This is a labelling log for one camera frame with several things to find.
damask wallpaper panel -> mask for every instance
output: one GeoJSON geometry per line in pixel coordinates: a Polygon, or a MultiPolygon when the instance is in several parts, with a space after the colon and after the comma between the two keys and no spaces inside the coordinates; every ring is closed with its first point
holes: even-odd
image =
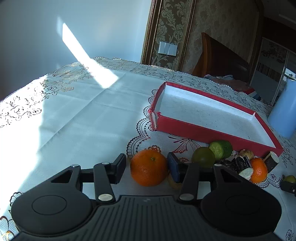
{"type": "Polygon", "coordinates": [[[163,0],[156,37],[153,45],[151,64],[177,70],[181,46],[187,29],[192,0],[163,0]],[[177,55],[159,54],[160,42],[178,45],[177,55]]]}
{"type": "Polygon", "coordinates": [[[196,66],[202,53],[202,32],[249,62],[258,17],[254,0],[197,0],[182,71],[191,74],[196,66]]]}

sunlit tablecloth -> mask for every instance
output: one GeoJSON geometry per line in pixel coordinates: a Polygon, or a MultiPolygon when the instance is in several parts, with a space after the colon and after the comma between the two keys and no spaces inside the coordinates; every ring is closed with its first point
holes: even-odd
{"type": "MultiPolygon", "coordinates": [[[[204,143],[151,129],[147,110],[164,81],[180,83],[223,97],[258,112],[267,122],[270,106],[237,93],[229,86],[169,69],[120,59],[95,58],[95,65],[66,65],[32,81],[0,103],[0,237],[17,234],[10,209],[21,193],[73,163],[92,168],[112,162],[119,153],[131,158],[152,148],[165,156],[174,151],[180,160],[191,158],[204,143]]],[[[258,184],[282,206],[275,230],[283,240],[294,241],[296,198],[279,188],[282,175],[296,175],[295,145],[275,136],[284,148],[280,164],[258,184]]],[[[129,165],[118,185],[118,197],[167,195],[175,191],[164,181],[156,187],[141,187],[130,177],[129,165]]],[[[94,198],[93,184],[83,192],[94,198]]]]}

ridged black panel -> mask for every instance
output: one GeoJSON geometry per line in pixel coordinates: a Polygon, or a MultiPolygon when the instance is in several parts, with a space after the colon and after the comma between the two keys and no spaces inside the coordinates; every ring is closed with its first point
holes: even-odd
{"type": "Polygon", "coordinates": [[[86,225],[72,233],[58,237],[36,237],[22,232],[14,238],[14,241],[107,240],[279,241],[280,239],[273,233],[251,238],[224,234],[209,226],[194,206],[179,204],[172,196],[122,196],[115,204],[100,206],[86,225]]]}

tangerine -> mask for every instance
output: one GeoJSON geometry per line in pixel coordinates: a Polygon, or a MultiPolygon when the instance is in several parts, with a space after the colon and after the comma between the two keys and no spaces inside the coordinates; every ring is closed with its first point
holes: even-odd
{"type": "Polygon", "coordinates": [[[131,176],[140,185],[150,187],[160,184],[168,175],[168,163],[156,150],[139,151],[131,159],[131,176]]]}
{"type": "Polygon", "coordinates": [[[251,160],[251,166],[253,168],[253,174],[251,176],[251,182],[260,183],[267,177],[267,166],[261,158],[254,158],[251,160]]]}

silver screw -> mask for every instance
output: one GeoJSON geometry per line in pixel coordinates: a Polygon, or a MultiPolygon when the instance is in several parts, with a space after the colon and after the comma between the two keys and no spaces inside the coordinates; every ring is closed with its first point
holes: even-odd
{"type": "Polygon", "coordinates": [[[183,193],[179,196],[182,201],[191,201],[194,199],[194,196],[190,193],[183,193]]]}
{"type": "Polygon", "coordinates": [[[101,194],[98,199],[103,202],[111,201],[113,199],[113,196],[111,194],[105,193],[101,194]]]}

